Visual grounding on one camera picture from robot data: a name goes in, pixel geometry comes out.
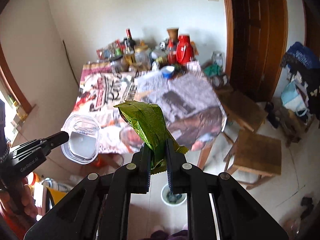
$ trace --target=light blue bag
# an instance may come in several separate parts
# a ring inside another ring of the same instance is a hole
[[[282,105],[295,112],[297,116],[303,116],[307,113],[308,108],[303,101],[295,81],[290,82],[281,93]]]

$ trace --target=red bottle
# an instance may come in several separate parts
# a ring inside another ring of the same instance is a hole
[[[193,47],[189,35],[180,35],[177,45],[177,62],[181,65],[193,60]]]
[[[171,40],[169,40],[168,44],[168,63],[169,65],[177,63],[177,56],[176,56],[176,48],[174,47]]]

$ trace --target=purple pants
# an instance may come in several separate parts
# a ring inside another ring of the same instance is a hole
[[[181,230],[178,233],[175,233],[171,236],[164,231],[154,232],[150,238],[144,238],[141,240],[187,240],[188,239],[188,230]]]

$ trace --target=black cable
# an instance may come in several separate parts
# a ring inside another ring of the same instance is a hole
[[[66,47],[66,44],[65,44],[64,40],[62,40],[62,43],[63,43],[63,46],[64,46],[64,51],[66,52],[66,56],[67,56],[67,59],[68,59],[68,62],[69,62],[70,69],[72,71],[73,78],[75,79],[75,82],[76,82],[76,84],[78,86],[79,83],[77,81],[75,73],[73,72],[73,69],[72,69],[72,66],[71,66],[71,63],[70,63],[70,59],[69,59],[69,55],[68,55],[68,52],[67,52],[67,47]]]

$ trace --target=stool seat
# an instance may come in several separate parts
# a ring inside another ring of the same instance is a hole
[[[233,155],[234,161],[228,167]],[[237,140],[226,156],[224,171],[233,174],[236,170],[241,170],[259,175],[255,183],[239,181],[247,185],[246,189],[252,189],[270,180],[273,176],[281,175],[281,160],[281,141],[279,139],[255,134],[248,130],[240,130]]]

